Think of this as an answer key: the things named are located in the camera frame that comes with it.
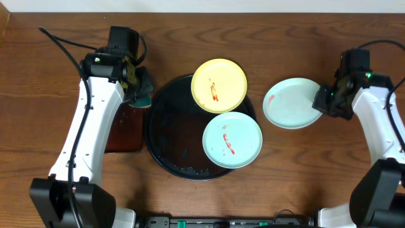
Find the green yellow sponge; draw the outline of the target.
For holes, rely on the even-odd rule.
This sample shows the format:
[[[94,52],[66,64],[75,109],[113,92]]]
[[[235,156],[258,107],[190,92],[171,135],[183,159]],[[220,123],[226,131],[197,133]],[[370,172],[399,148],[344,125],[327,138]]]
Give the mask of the green yellow sponge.
[[[150,95],[137,98],[135,101],[132,101],[129,105],[133,108],[149,108],[152,104]]]

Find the light blue plate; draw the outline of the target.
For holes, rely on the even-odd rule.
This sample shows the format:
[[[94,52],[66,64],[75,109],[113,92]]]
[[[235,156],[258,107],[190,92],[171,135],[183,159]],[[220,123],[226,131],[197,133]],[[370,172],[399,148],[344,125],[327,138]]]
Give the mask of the light blue plate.
[[[262,144],[263,135],[256,121],[235,111],[214,117],[202,136],[207,157],[214,164],[229,169],[250,164],[259,155]]]
[[[319,84],[305,78],[283,80],[266,93],[263,113],[269,122],[283,129],[307,127],[321,117],[321,112],[313,108],[319,88]]]

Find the light blue plate front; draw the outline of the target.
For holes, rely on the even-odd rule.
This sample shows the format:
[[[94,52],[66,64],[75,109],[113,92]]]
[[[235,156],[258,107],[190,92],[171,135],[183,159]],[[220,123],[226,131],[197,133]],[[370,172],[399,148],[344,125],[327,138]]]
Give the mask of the light blue plate front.
[[[235,111],[214,117],[202,136],[207,157],[214,164],[229,169],[250,164],[259,155],[262,144],[263,135],[256,121]]]

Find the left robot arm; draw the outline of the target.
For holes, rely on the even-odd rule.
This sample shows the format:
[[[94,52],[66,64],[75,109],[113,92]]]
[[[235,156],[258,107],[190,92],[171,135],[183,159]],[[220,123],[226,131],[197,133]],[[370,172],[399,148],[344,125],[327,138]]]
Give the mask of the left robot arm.
[[[101,173],[116,112],[151,92],[151,79],[144,66],[112,54],[89,53],[80,68],[87,81],[65,144],[48,178],[33,179],[30,198],[46,227],[134,227],[136,213],[101,188]]]

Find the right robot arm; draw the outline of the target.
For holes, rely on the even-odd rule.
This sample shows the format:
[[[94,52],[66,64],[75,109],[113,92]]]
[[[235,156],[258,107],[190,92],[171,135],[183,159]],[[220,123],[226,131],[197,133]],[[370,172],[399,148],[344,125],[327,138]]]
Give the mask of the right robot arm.
[[[371,168],[348,203],[318,211],[319,227],[404,227],[404,125],[394,86],[384,76],[346,76],[321,86],[313,108],[332,117],[356,115],[363,128]]]

